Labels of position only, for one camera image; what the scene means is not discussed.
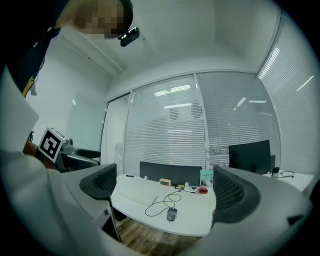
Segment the glass wall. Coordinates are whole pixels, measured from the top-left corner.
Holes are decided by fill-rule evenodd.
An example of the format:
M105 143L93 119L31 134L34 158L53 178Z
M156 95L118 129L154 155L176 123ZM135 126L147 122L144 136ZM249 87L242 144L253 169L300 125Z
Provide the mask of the glass wall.
M193 75L133 91L126 124L124 172L140 162L206 168L200 91Z
M320 66L288 15L258 77L279 121L281 169L320 178Z
M209 137L209 168L229 165L229 145L270 141L280 166L280 136L270 99L254 74L197 74Z

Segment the wooden floor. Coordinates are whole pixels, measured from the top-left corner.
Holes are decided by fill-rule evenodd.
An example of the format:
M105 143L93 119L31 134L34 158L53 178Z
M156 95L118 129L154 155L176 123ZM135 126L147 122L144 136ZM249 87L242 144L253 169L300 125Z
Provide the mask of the wooden floor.
M122 243L141 254L173 256L192 247L201 237L162 232L130 218L116 221Z

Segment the keyboard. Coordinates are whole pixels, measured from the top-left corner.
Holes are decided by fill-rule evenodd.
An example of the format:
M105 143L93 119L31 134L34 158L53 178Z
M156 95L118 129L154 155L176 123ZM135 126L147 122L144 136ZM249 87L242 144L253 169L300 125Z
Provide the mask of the keyboard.
M133 180L132 182L126 182L125 187L117 192L146 206L151 206L158 198L156 194L150 192L150 188L144 181Z

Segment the black monitor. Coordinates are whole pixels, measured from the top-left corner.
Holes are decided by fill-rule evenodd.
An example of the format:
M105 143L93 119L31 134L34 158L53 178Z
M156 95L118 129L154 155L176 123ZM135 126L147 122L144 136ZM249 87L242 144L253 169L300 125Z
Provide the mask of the black monitor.
M267 174L270 171L270 155L269 140L230 145L229 167Z

